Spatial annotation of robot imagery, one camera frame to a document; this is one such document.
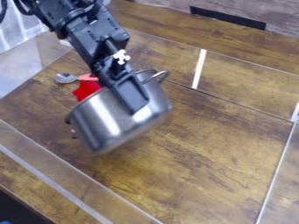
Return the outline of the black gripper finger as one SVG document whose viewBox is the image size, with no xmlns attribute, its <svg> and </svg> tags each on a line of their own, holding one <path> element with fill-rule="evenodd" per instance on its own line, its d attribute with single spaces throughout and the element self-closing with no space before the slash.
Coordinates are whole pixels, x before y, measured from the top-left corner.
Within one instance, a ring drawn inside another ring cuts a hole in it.
<svg viewBox="0 0 299 224">
<path fill-rule="evenodd" d="M 111 90 L 127 113 L 133 115 L 150 102 L 150 96 L 130 60 L 127 51 L 122 49 L 94 64 L 93 73 L 98 76 L 101 86 Z"/>
</svg>

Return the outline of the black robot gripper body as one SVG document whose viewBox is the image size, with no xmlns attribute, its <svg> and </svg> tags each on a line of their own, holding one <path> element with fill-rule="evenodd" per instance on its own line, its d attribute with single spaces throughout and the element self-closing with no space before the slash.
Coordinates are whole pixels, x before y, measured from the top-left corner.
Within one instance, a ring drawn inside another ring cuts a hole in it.
<svg viewBox="0 0 299 224">
<path fill-rule="evenodd" d="M 67 39 L 90 69 L 129 74 L 130 35 L 105 5 L 65 5 L 58 10 L 57 34 Z"/>
</svg>

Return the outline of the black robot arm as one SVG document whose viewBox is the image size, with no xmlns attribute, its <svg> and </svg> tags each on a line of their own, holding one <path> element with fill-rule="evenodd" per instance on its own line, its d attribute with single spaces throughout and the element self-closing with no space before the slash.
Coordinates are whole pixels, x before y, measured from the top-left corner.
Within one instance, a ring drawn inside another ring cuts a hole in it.
<svg viewBox="0 0 299 224">
<path fill-rule="evenodd" d="M 21 12 L 37 16 L 59 39 L 70 41 L 99 85 L 113 91 L 134 114 L 150 96 L 126 53 L 130 35 L 103 0 L 14 0 Z"/>
</svg>

